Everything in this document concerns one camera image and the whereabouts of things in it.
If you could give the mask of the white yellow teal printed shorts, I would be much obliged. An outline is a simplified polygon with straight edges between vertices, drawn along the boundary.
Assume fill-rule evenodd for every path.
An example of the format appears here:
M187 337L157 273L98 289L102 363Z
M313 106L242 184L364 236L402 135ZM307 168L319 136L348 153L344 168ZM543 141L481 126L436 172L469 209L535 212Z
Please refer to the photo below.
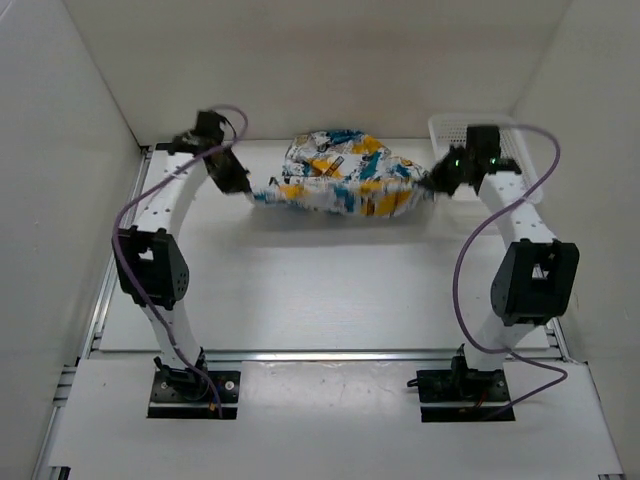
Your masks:
M427 173L360 130L320 130L296 136L281 175L247 197L256 206L392 218L434 200L420 183Z

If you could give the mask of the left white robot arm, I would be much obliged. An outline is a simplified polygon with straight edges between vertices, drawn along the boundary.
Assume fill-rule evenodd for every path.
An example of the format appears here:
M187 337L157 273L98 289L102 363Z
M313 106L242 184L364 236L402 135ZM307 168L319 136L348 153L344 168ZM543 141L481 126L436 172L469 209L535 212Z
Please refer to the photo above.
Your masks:
M194 126L173 138L164 178L126 205L140 212L128 227L115 224L111 240L120 287L144 312L160 347L156 367L188 400L206 395L210 377L184 307L190 277L179 232L206 180L224 194L251 191L231 149L245 131L231 125L226 109L199 111Z

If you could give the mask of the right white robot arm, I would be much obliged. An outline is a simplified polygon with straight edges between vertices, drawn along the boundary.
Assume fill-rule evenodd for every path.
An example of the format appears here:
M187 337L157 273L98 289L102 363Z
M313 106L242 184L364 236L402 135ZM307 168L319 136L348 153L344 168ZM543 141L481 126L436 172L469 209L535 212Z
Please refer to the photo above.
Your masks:
M467 344L466 365L450 373L449 387L464 400L484 389L483 372L500 370L529 333L566 312L580 259L578 247L559 240L534 204L535 193L559 165L559 141L543 128L517 127L546 138L554 149L547 171L536 181L526 181L524 166L501 152L501 134L509 128L507 124L467 126L464 143L450 146L424 180L434 192L447 195L469 186L490 212L464 242L453 270L453 309ZM498 228L505 254L490 283L490 313L480 329L471 333L460 305L462 264L472 243L491 225Z

